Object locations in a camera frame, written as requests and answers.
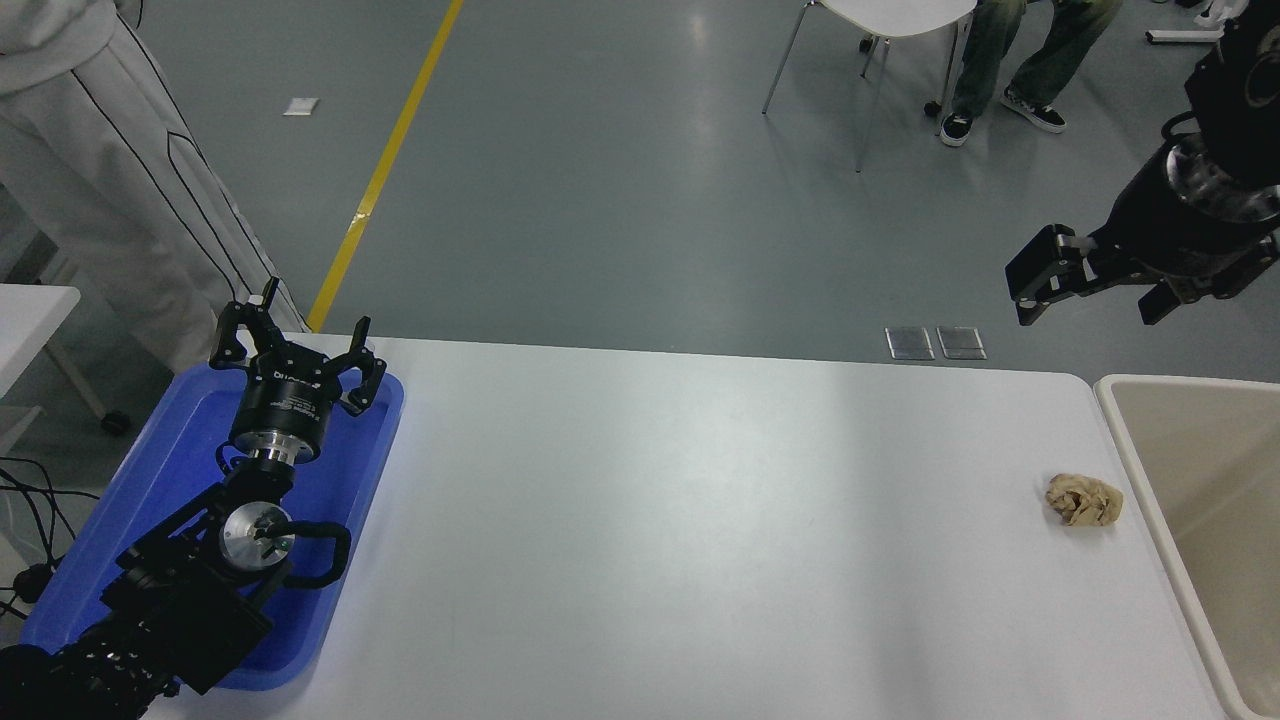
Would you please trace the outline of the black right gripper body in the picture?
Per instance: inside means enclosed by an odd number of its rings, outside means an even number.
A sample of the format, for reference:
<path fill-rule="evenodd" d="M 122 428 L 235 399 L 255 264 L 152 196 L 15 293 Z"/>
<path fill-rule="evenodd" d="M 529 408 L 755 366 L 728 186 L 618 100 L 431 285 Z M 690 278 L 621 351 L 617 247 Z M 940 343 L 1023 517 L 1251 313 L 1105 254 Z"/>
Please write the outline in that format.
<path fill-rule="evenodd" d="M 1275 231 L 1277 211 L 1277 184 L 1248 184 L 1206 149 L 1160 149 L 1091 236 L 1152 272 L 1208 277 Z"/>

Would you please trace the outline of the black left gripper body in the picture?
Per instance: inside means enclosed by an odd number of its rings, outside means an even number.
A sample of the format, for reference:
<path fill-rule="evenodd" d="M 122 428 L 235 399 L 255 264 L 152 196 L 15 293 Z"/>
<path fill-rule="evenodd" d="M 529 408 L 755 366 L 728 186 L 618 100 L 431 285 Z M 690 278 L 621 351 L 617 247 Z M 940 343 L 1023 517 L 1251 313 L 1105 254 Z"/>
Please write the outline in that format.
<path fill-rule="evenodd" d="M 233 445 L 247 451 L 255 436 L 276 433 L 296 438 L 307 451 L 320 451 L 340 393 L 338 374 L 325 369 L 328 363 L 329 356 L 312 350 L 278 350 L 253 357 L 230 425 Z"/>

